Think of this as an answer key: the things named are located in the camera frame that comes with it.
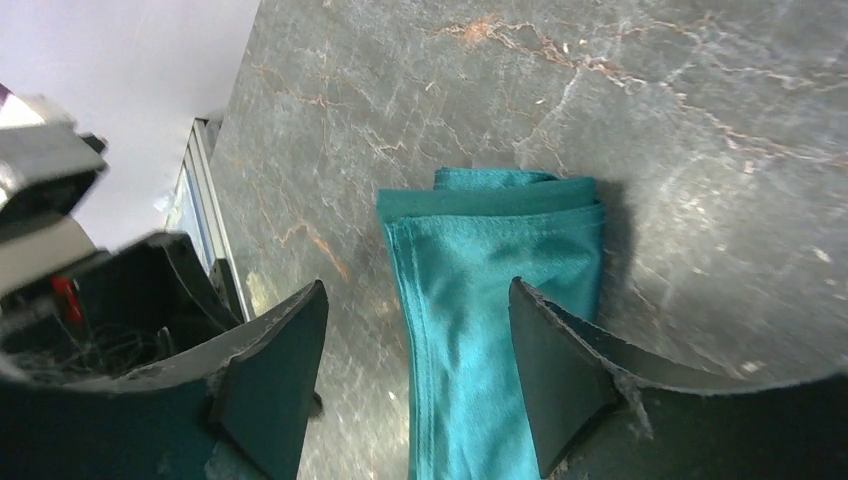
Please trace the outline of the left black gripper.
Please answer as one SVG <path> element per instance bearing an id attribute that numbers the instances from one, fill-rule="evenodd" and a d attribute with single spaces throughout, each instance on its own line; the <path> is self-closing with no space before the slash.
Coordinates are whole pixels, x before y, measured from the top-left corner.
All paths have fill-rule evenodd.
<path id="1" fill-rule="evenodd" d="M 2 294 L 1 357 L 40 383 L 117 378 L 241 323 L 190 236 L 158 231 Z"/>

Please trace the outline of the teal cloth napkin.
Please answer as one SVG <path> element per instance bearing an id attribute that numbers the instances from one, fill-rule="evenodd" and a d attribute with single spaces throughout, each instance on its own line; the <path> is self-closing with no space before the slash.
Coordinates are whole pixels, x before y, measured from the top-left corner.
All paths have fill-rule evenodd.
<path id="1" fill-rule="evenodd" d="M 409 477 L 537 478 L 509 288 L 521 278 L 595 318 L 595 180 L 442 168 L 429 190 L 381 190 L 376 213 L 409 340 Z"/>

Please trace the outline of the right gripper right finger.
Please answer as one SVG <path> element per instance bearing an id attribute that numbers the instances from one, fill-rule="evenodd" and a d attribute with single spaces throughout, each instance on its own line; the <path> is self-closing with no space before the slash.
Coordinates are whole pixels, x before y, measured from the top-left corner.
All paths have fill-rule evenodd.
<path id="1" fill-rule="evenodd" d="M 521 279 L 509 319 L 537 464 L 554 479 L 843 479 L 847 375 L 778 383 L 691 368 Z"/>

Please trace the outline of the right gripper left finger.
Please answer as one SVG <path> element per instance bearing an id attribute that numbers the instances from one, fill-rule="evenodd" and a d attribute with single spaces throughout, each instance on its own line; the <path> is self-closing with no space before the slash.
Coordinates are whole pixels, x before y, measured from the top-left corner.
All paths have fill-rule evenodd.
<path id="1" fill-rule="evenodd" d="M 5 479 L 293 479 L 329 301 L 314 281 L 118 379 L 1 383 Z"/>

